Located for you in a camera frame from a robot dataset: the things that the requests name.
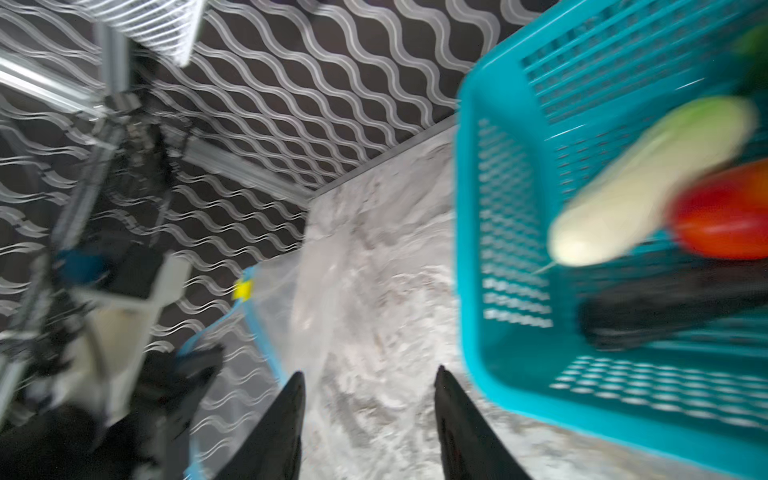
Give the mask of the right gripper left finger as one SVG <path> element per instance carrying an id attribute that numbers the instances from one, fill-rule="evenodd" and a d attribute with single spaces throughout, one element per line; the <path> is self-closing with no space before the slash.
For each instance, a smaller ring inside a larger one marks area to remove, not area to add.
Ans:
<path id="1" fill-rule="evenodd" d="M 305 410 L 305 376 L 297 371 L 215 479 L 298 479 Z"/>

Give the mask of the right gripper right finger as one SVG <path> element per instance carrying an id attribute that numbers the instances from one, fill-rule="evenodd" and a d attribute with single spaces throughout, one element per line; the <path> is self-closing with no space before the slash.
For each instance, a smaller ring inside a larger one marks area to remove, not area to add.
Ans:
<path id="1" fill-rule="evenodd" d="M 531 478 L 445 367 L 438 369 L 434 386 L 436 427 L 447 479 Z"/>

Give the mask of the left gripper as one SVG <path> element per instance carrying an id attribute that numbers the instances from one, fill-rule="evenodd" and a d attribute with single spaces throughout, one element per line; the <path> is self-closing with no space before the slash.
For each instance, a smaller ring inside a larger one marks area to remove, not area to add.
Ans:
<path id="1" fill-rule="evenodd" d="M 61 405 L 1 435 L 3 479 L 183 479 L 192 417 L 223 367 L 213 346 L 149 352 L 129 413 L 103 427 Z"/>

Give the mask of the clear zip top bag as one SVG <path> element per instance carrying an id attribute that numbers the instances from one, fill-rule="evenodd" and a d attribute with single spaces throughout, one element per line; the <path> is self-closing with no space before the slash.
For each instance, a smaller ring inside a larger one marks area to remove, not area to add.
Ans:
<path id="1" fill-rule="evenodd" d="M 440 366 L 459 370 L 452 230 L 344 226 L 246 269 L 231 309 L 187 340 L 224 365 L 191 430 L 190 479 L 223 476 L 302 373 L 304 479 L 439 479 Z"/>

